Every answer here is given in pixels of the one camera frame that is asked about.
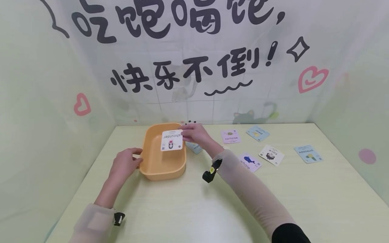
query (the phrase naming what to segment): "pink heart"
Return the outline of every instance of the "pink heart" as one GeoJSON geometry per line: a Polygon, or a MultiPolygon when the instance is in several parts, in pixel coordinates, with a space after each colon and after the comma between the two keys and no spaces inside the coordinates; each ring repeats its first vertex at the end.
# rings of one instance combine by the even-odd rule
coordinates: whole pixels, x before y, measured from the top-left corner
{"type": "Polygon", "coordinates": [[[86,96],[83,93],[79,93],[77,95],[77,103],[74,105],[74,113],[78,116],[87,115],[91,112],[91,106],[89,105],[89,101],[86,98],[86,96]],[[82,101],[86,104],[85,110],[79,110],[79,108],[82,106],[82,101]]]}
{"type": "Polygon", "coordinates": [[[300,92],[300,94],[302,93],[305,93],[305,92],[308,92],[310,90],[313,90],[317,87],[319,87],[320,85],[322,85],[324,83],[324,81],[326,80],[327,76],[328,76],[328,69],[322,69],[322,70],[317,70],[317,67],[315,66],[310,66],[308,67],[307,69],[305,69],[301,74],[300,74],[300,77],[298,78],[298,91],[300,92]],[[312,71],[312,76],[311,78],[315,78],[316,76],[320,75],[320,74],[324,74],[324,77],[322,78],[322,80],[320,80],[319,82],[316,82],[316,80],[312,80],[312,81],[309,81],[308,79],[305,80],[305,85],[312,85],[310,87],[307,87],[307,88],[303,88],[303,78],[304,78],[304,75],[309,72],[309,71],[312,71]]]}

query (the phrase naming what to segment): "wall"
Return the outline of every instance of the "wall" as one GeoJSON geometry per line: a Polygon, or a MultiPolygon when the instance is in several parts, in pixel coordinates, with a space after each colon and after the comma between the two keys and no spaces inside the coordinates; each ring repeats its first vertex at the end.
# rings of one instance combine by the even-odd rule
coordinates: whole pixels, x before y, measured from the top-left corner
{"type": "Polygon", "coordinates": [[[135,125],[312,121],[384,1],[59,3],[115,120],[135,125]]]}
{"type": "Polygon", "coordinates": [[[115,122],[42,2],[2,1],[0,29],[0,241],[44,242],[115,122]]]}
{"type": "Polygon", "coordinates": [[[389,18],[357,56],[316,124],[389,205],[389,18]]]}

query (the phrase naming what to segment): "table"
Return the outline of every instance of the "table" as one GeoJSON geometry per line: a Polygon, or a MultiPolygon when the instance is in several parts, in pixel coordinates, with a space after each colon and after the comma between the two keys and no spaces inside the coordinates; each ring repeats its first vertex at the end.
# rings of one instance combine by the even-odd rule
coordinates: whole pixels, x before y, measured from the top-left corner
{"type": "MultiPolygon", "coordinates": [[[[222,142],[220,131],[236,129],[242,142],[229,144],[237,155],[258,155],[269,144],[285,154],[279,167],[262,160],[255,175],[289,210],[312,242],[385,242],[389,208],[315,124],[263,124],[270,136],[257,142],[245,131],[251,125],[207,125],[222,142]],[[311,144],[324,161],[306,164],[295,146],[311,144]]],[[[118,126],[100,152],[59,220],[48,243],[67,243],[88,203],[97,197],[119,151],[142,147],[147,126],[118,126]]],[[[136,172],[122,188],[115,208],[126,214],[110,242],[269,242],[233,191],[216,176],[207,184],[205,151],[187,149],[185,173],[178,179],[152,182],[136,172]]]]}

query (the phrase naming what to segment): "pink circle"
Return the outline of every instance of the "pink circle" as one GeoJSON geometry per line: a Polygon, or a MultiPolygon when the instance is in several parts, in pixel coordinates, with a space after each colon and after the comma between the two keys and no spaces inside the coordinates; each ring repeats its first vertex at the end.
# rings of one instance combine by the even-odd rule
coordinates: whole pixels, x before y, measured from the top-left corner
{"type": "Polygon", "coordinates": [[[375,153],[371,149],[362,149],[358,153],[358,156],[362,160],[362,162],[366,164],[374,164],[377,160],[375,153]]]}

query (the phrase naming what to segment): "orange plastic tray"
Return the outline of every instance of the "orange plastic tray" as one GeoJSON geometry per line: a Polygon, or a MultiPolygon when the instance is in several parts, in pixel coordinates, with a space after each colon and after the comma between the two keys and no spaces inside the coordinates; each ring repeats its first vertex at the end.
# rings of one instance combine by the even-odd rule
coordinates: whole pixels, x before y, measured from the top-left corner
{"type": "Polygon", "coordinates": [[[186,146],[181,150],[161,151],[162,132],[176,130],[179,123],[164,123],[151,126],[143,141],[143,162],[140,172],[150,180],[169,180],[180,177],[185,171],[186,146]]]}

